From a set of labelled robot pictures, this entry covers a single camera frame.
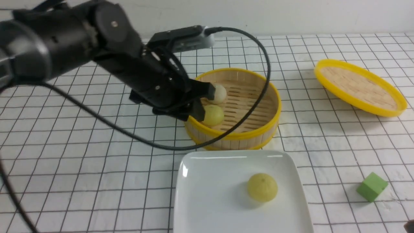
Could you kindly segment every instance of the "grid tablecloth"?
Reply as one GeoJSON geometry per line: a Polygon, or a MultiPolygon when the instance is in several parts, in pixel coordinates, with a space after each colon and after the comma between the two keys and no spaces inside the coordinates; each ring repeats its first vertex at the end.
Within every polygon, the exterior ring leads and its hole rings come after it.
{"type": "MultiPolygon", "coordinates": [[[[278,133],[265,149],[293,157],[317,233],[399,233],[414,218],[414,34],[258,37],[270,54],[280,91],[278,133]],[[315,79],[320,59],[367,68],[396,86],[409,108],[377,117],[337,99],[315,79]],[[390,185],[369,204],[356,187],[375,172],[390,185]]],[[[264,74],[264,58],[243,37],[178,53],[190,77],[237,67],[264,74]]],[[[119,126],[166,145],[192,141],[183,123],[153,116],[128,100],[130,88],[94,63],[51,83],[119,126]]],[[[23,207],[41,232],[173,232],[175,181],[181,158],[114,132],[42,87],[0,97],[2,163],[23,207]]],[[[5,188],[0,233],[28,232],[5,188]]]]}

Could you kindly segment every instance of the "yellow rim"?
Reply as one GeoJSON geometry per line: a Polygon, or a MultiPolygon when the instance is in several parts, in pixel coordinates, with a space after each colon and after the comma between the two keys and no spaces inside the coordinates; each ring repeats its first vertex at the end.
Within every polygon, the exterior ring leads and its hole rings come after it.
{"type": "Polygon", "coordinates": [[[364,111],[367,111],[367,112],[370,112],[372,114],[376,114],[379,116],[383,116],[383,117],[396,117],[396,116],[399,116],[407,108],[407,102],[404,96],[397,89],[395,89],[387,81],[383,80],[377,75],[361,67],[358,67],[358,66],[355,66],[355,65],[343,62],[343,61],[325,59],[317,63],[314,69],[314,72],[315,72],[316,78],[327,90],[329,90],[330,92],[332,92],[334,95],[344,100],[345,102],[357,108],[360,108],[361,110],[364,110],[364,111]],[[361,76],[364,76],[365,78],[375,82],[375,84],[382,87],[396,101],[397,110],[383,109],[383,108],[371,105],[339,89],[337,86],[332,84],[328,79],[326,79],[326,77],[321,73],[320,70],[327,66],[343,68],[343,69],[352,71],[354,73],[357,73],[361,76]]]}
{"type": "MultiPolygon", "coordinates": [[[[202,77],[204,77],[208,74],[211,74],[211,73],[220,72],[220,71],[227,71],[227,70],[247,72],[247,73],[255,75],[256,77],[259,77],[263,80],[266,80],[265,77],[255,73],[255,72],[252,72],[252,71],[249,71],[249,70],[244,70],[244,69],[239,69],[239,68],[223,68],[223,69],[212,70],[212,71],[206,72],[206,73],[198,76],[196,78],[196,80],[201,79],[202,77]]],[[[276,96],[277,96],[278,108],[277,108],[275,116],[267,124],[265,124],[264,126],[258,128],[258,129],[255,129],[255,130],[252,130],[252,131],[249,131],[249,132],[243,132],[243,133],[231,133],[231,134],[227,135],[226,137],[224,137],[224,139],[226,139],[226,140],[240,140],[240,139],[245,139],[245,138],[252,138],[252,137],[255,137],[255,136],[258,136],[258,135],[264,133],[270,127],[274,126],[274,124],[276,124],[276,122],[279,118],[281,109],[282,109],[282,101],[280,99],[279,92],[277,91],[277,89],[274,87],[274,85],[272,83],[269,83],[269,88],[272,88],[274,90],[274,92],[276,93],[276,96]]],[[[209,136],[219,136],[220,134],[223,134],[223,131],[211,129],[211,128],[203,125],[202,123],[196,121],[191,116],[188,118],[188,120],[197,130],[199,130],[200,132],[202,132],[204,134],[207,134],[209,136]]]]}
{"type": "MultiPolygon", "coordinates": [[[[187,131],[188,136],[191,138],[191,140],[193,140],[195,142],[195,144],[201,144],[200,141],[198,141],[193,134],[190,133],[190,131],[188,130],[188,128],[186,127],[185,130],[187,131]]],[[[260,148],[262,148],[263,146],[267,145],[270,140],[273,139],[273,136],[276,134],[277,128],[276,130],[272,133],[272,135],[264,142],[262,142],[261,144],[251,147],[251,148],[247,148],[246,150],[259,150],[260,148]]],[[[213,146],[205,146],[204,148],[206,148],[207,150],[221,150],[220,148],[216,148],[213,146]]]]}

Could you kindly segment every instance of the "black cable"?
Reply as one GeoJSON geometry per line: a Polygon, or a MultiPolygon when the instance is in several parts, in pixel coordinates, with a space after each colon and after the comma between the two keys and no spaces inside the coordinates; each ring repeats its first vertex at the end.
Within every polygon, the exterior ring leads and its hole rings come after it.
{"type": "Polygon", "coordinates": [[[266,63],[267,63],[267,74],[266,74],[266,82],[265,85],[263,86],[263,89],[258,97],[258,99],[256,100],[256,102],[253,104],[253,106],[250,108],[250,110],[246,113],[246,115],[243,116],[243,118],[236,123],[233,127],[231,127],[229,130],[227,130],[226,132],[224,132],[223,134],[221,134],[220,136],[213,138],[212,140],[200,143],[200,144],[196,144],[193,146],[183,146],[183,147],[175,147],[175,146],[167,146],[167,145],[162,145],[162,144],[157,144],[155,142],[146,140],[140,136],[137,136],[133,133],[130,133],[126,130],[124,130],[123,128],[117,126],[116,124],[110,122],[109,120],[103,118],[102,116],[100,116],[98,113],[94,112],[92,109],[86,107],[85,105],[83,105],[81,102],[77,101],[75,98],[71,97],[70,95],[68,95],[67,93],[65,93],[64,91],[62,91],[61,89],[50,85],[48,83],[25,83],[25,85],[38,85],[38,86],[44,86],[47,88],[52,89],[53,91],[57,92],[58,94],[60,94],[61,96],[63,96],[65,99],[68,99],[70,102],[72,102],[73,104],[77,105],[78,107],[80,107],[82,110],[86,111],[87,113],[91,114],[92,116],[94,116],[95,118],[97,118],[98,120],[100,120],[102,123],[106,124],[107,126],[115,129],[116,131],[131,137],[137,141],[140,141],[144,144],[147,144],[149,146],[153,146],[159,149],[164,149],[164,150],[194,150],[197,148],[201,148],[201,147],[205,147],[207,145],[210,145],[222,138],[224,138],[225,136],[229,135],[231,132],[233,132],[236,128],[238,128],[249,116],[250,114],[255,110],[255,108],[258,106],[258,104],[260,103],[260,101],[262,100],[262,98],[264,97],[267,87],[269,86],[269,82],[270,82],[270,60],[269,60],[269,56],[266,52],[265,47],[262,45],[262,43],[260,43],[259,40],[257,40],[254,36],[250,35],[249,33],[239,30],[239,29],[235,29],[235,28],[229,28],[229,27],[218,27],[218,28],[209,28],[209,33],[215,33],[215,32],[220,32],[220,31],[232,31],[232,32],[238,32],[241,33],[247,37],[249,37],[250,39],[252,39],[254,42],[256,42],[258,44],[258,46],[263,50],[263,54],[266,58],[266,63]]]}
{"type": "Polygon", "coordinates": [[[16,209],[19,211],[20,215],[22,216],[23,221],[27,224],[29,229],[33,233],[38,233],[36,227],[33,225],[29,217],[27,216],[27,213],[24,211],[23,207],[20,205],[19,200],[17,199],[16,193],[14,192],[13,187],[9,183],[9,179],[7,179],[7,174],[4,171],[3,163],[0,161],[0,176],[3,180],[4,186],[6,187],[7,191],[9,192],[9,196],[14,204],[16,206],[16,209]]]}
{"type": "MultiPolygon", "coordinates": [[[[256,42],[258,44],[258,46],[263,50],[263,54],[265,56],[266,59],[266,64],[267,64],[267,74],[266,74],[266,82],[265,85],[263,86],[262,92],[260,93],[258,99],[256,100],[256,102],[253,104],[253,106],[250,108],[250,110],[246,113],[245,116],[243,116],[243,118],[236,123],[233,127],[231,127],[229,130],[227,130],[226,132],[224,132],[222,135],[206,141],[204,143],[201,144],[197,144],[194,146],[184,146],[184,147],[175,147],[175,146],[166,146],[166,145],[161,145],[161,144],[157,144],[154,143],[152,141],[148,141],[144,138],[141,138],[137,135],[134,135],[122,128],[120,128],[119,126],[115,125],[114,123],[108,121],[107,119],[103,118],[102,116],[100,116],[99,114],[97,114],[96,112],[92,111],[90,108],[88,108],[87,106],[83,105],[81,102],[77,101],[75,98],[71,97],[70,95],[68,95],[67,93],[65,93],[64,91],[62,91],[61,89],[50,85],[48,83],[24,83],[24,85],[33,85],[33,86],[43,86],[43,87],[47,87],[50,88],[51,90],[57,92],[58,94],[60,94],[61,96],[63,96],[64,98],[68,99],[70,102],[72,102],[73,104],[77,105],[78,107],[80,107],[82,110],[88,112],[89,114],[91,114],[92,116],[96,117],[98,120],[100,120],[101,122],[105,123],[106,125],[108,125],[109,127],[114,128],[115,130],[117,130],[118,132],[125,134],[137,141],[143,142],[147,145],[156,147],[156,148],[160,148],[160,149],[165,149],[165,150],[193,150],[193,149],[197,149],[197,148],[201,148],[204,146],[207,146],[209,144],[212,144],[222,138],[224,138],[225,136],[229,135],[231,132],[233,132],[237,127],[239,127],[249,116],[250,114],[254,111],[254,109],[257,107],[257,105],[260,103],[260,101],[262,100],[262,98],[264,97],[267,87],[269,86],[269,82],[270,82],[270,60],[269,60],[269,56],[267,54],[267,51],[265,49],[265,47],[262,45],[262,43],[260,43],[259,40],[257,40],[254,36],[250,35],[249,33],[239,30],[239,29],[235,29],[235,28],[229,28],[229,27],[218,27],[218,28],[209,28],[207,33],[212,34],[212,33],[216,33],[216,32],[220,32],[220,31],[231,31],[231,32],[238,32],[240,34],[243,34],[245,36],[247,36],[248,38],[252,39],[254,42],[256,42]]],[[[6,90],[7,88],[10,88],[11,86],[7,86],[4,88],[0,89],[0,94],[6,90]]],[[[17,211],[20,213],[20,215],[22,216],[23,220],[26,222],[26,224],[28,225],[28,227],[30,228],[30,230],[33,233],[39,233],[36,230],[36,227],[34,226],[34,224],[30,221],[29,217],[27,216],[27,213],[25,212],[25,210],[22,208],[22,206],[20,205],[18,198],[15,194],[15,191],[13,189],[13,187],[11,186],[11,184],[9,183],[8,180],[8,175],[6,174],[6,172],[4,171],[3,165],[0,161],[0,176],[2,177],[3,183],[5,185],[5,187],[7,188],[10,198],[12,199],[13,204],[16,206],[17,211]]]]}

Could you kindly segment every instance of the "white wall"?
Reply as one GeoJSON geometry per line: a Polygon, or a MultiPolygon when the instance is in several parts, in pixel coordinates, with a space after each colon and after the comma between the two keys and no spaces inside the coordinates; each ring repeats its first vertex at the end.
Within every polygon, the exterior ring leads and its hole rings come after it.
{"type": "MultiPolygon", "coordinates": [[[[414,31],[414,0],[112,0],[143,36],[196,24],[255,35],[414,31]]],[[[0,8],[39,0],[0,0],[0,8]]],[[[69,0],[71,5],[83,0],[69,0]]],[[[9,18],[0,12],[0,19],[9,18]]]]}

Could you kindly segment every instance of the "robotic arm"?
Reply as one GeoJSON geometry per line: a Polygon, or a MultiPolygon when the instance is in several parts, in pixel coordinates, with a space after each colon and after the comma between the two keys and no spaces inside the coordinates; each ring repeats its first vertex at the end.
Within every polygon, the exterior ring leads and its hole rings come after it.
{"type": "Polygon", "coordinates": [[[173,52],[212,46],[205,28],[160,32],[144,45],[122,8],[105,0],[72,8],[47,0],[13,18],[0,22],[0,87],[45,82],[94,61],[154,114],[204,120],[200,98],[212,100],[215,88],[190,79],[173,52]]]}

